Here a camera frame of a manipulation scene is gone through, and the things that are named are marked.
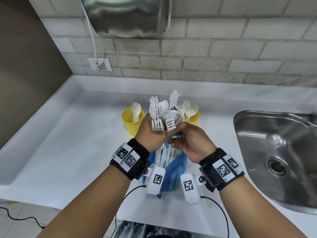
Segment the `wall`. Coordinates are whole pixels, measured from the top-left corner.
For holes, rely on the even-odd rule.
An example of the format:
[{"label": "wall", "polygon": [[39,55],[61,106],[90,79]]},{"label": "wall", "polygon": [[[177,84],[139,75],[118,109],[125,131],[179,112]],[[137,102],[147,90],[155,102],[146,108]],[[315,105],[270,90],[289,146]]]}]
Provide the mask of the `wall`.
[{"label": "wall", "polygon": [[0,0],[0,149],[72,74],[28,0]]},{"label": "wall", "polygon": [[75,74],[317,87],[317,0],[173,0],[170,31],[155,39],[96,35],[93,71],[79,0],[30,0]]}]

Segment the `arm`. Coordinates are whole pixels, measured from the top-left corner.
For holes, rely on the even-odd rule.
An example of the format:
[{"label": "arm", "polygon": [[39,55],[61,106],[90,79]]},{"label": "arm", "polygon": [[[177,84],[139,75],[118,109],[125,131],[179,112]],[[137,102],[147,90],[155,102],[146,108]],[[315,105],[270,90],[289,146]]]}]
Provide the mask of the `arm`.
[{"label": "arm", "polygon": [[[215,152],[217,147],[199,127],[185,123],[185,139],[172,139],[173,148],[182,150],[194,163]],[[245,177],[220,191],[221,200],[241,238],[306,238],[306,236],[269,203]]]},{"label": "arm", "polygon": [[[145,116],[135,139],[149,152],[181,131],[153,132],[151,117]],[[74,198],[37,236],[37,238],[102,238],[129,188],[131,181],[109,165],[87,188]]]}]

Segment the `forearm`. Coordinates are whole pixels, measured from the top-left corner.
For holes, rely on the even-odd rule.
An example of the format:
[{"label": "forearm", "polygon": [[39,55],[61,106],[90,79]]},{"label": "forearm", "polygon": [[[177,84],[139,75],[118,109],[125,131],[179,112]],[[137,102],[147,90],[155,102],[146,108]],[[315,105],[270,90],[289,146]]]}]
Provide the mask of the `forearm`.
[{"label": "forearm", "polygon": [[37,238],[102,238],[130,183],[121,171],[110,165]]},{"label": "forearm", "polygon": [[233,181],[220,191],[221,200],[241,238],[306,238],[270,204],[245,178]]}]

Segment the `yellow plastic basket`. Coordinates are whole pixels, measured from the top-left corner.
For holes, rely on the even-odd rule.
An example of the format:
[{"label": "yellow plastic basket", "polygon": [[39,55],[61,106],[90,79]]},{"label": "yellow plastic basket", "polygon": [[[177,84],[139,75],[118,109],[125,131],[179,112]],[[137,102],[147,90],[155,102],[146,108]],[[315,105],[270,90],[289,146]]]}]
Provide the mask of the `yellow plastic basket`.
[{"label": "yellow plastic basket", "polygon": [[193,125],[197,125],[197,122],[199,120],[199,117],[200,117],[200,114],[199,112],[197,112],[197,114],[195,114],[194,116],[192,116],[190,119],[189,119],[189,123],[190,124],[193,124]]},{"label": "yellow plastic basket", "polygon": [[144,119],[144,112],[141,110],[141,113],[139,115],[139,121],[136,123],[133,123],[133,113],[131,111],[131,107],[127,108],[122,113],[122,120],[124,122],[124,125],[126,129],[128,130],[129,134],[131,136],[135,136],[139,130],[140,124],[142,120]]}]

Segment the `person's right hand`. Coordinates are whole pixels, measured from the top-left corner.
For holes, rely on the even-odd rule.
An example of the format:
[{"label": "person's right hand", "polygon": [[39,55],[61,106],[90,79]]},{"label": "person's right hand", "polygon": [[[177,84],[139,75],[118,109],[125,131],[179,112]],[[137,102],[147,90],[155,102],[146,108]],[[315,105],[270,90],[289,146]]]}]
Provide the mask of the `person's right hand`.
[{"label": "person's right hand", "polygon": [[168,143],[173,148],[183,151],[196,164],[216,151],[217,147],[204,130],[189,123],[181,123],[181,125],[181,132],[186,138],[169,139]]}]

